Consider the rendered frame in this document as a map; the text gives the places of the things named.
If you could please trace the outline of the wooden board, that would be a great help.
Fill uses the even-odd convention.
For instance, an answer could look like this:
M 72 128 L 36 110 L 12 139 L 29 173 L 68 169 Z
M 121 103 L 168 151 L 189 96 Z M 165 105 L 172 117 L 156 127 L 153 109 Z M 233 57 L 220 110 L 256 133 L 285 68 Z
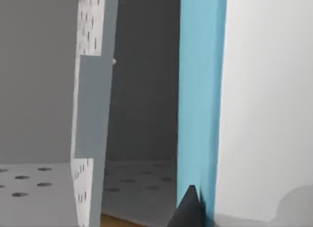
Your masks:
M 167 216 L 167 219 L 160 219 L 156 223 L 134 222 L 101 212 L 100 227 L 167 227 L 171 218 L 171 216 Z

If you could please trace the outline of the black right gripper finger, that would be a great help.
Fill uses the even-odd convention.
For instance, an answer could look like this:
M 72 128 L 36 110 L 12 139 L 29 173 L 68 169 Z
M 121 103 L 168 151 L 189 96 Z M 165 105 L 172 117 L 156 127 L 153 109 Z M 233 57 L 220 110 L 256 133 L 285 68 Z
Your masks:
M 203 227 L 201 204 L 194 185 L 187 188 L 168 227 Z

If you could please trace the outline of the light blue rack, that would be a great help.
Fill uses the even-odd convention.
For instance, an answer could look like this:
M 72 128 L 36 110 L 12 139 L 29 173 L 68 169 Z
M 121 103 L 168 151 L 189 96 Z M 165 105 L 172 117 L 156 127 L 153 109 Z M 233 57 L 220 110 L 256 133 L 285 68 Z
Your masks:
M 215 227 L 226 0 L 0 0 L 0 227 Z

